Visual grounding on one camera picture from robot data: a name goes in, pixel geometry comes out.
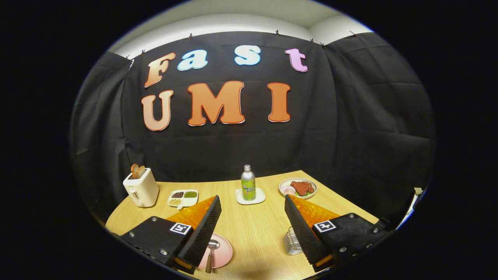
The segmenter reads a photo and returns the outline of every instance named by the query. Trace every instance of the spoon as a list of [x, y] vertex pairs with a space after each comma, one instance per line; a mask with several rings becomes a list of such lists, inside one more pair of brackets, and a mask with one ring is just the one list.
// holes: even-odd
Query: spoon
[[211, 266], [212, 266], [212, 255], [213, 255], [213, 250], [216, 250], [220, 247], [220, 243], [214, 239], [211, 239], [208, 242], [208, 248], [211, 249], [209, 251], [209, 256], [208, 256], [208, 263], [206, 264], [206, 272], [211, 273]]

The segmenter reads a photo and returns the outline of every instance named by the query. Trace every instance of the wrinkled fabric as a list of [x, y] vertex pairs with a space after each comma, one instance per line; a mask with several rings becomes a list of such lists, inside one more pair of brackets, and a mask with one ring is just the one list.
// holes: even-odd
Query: wrinkled fabric
[[[234, 49], [257, 45], [261, 60], [238, 65]], [[307, 72], [290, 64], [285, 50], [306, 56]], [[179, 71], [182, 56], [207, 51], [208, 64]], [[162, 79], [148, 88], [149, 63], [174, 52]], [[241, 81], [241, 124], [192, 127], [192, 95], [206, 83], [216, 96], [223, 84]], [[284, 123], [268, 120], [269, 83], [285, 83]], [[172, 90], [171, 119], [151, 131], [141, 100], [154, 95], [153, 115], [162, 117], [159, 93]], [[414, 187], [430, 177], [433, 121], [427, 94], [406, 61], [374, 33], [320, 44], [262, 32], [194, 36], [130, 60], [106, 53], [85, 80], [71, 123], [71, 154], [82, 196], [106, 221], [127, 196], [123, 180], [133, 163], [151, 168], [157, 181], [236, 180], [243, 165], [256, 176], [303, 170], [377, 217], [396, 220]]]

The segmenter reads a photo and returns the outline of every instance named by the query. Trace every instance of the white toaster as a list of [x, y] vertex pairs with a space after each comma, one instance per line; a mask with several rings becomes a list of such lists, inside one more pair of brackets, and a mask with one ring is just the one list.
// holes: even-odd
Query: white toaster
[[130, 173], [123, 181], [123, 186], [136, 206], [151, 207], [156, 203], [159, 187], [150, 168], [146, 168], [139, 179], [133, 179]]

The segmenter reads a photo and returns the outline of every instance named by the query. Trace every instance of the orange letter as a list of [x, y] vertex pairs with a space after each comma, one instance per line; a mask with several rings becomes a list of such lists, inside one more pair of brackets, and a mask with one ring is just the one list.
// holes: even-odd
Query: orange letter
[[168, 55], [165, 55], [159, 59], [156, 59], [149, 63], [149, 78], [145, 82], [144, 87], [148, 88], [151, 85], [159, 82], [162, 79], [162, 76], [159, 75], [159, 71], [164, 73], [168, 69], [168, 60], [173, 60], [175, 58], [175, 53], [172, 52]]
[[159, 94], [159, 98], [162, 100], [162, 118], [159, 121], [156, 121], [154, 119], [154, 111], [152, 109], [152, 102], [154, 102], [155, 96], [149, 95], [142, 98], [143, 122], [148, 129], [152, 131], [159, 131], [165, 129], [168, 126], [171, 114], [169, 99], [172, 95], [172, 90], [163, 91]]
[[268, 116], [268, 120], [274, 123], [288, 122], [290, 120], [290, 115], [287, 113], [289, 85], [269, 83], [268, 88], [271, 90], [271, 114]]
[[192, 118], [188, 120], [191, 126], [203, 126], [206, 119], [202, 116], [202, 109], [206, 112], [209, 121], [214, 124], [223, 107], [223, 116], [220, 121], [223, 124], [240, 124], [245, 118], [241, 113], [241, 90], [243, 82], [229, 81], [222, 87], [218, 96], [204, 83], [193, 84], [188, 87], [192, 94]]

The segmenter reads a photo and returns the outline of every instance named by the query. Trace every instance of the melon soda bottle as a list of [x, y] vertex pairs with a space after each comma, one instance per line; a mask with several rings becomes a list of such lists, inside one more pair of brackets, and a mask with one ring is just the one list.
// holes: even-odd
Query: melon soda bottle
[[250, 170], [250, 165], [244, 165], [244, 172], [241, 176], [242, 182], [242, 197], [246, 201], [252, 201], [256, 199], [256, 177], [254, 173]]

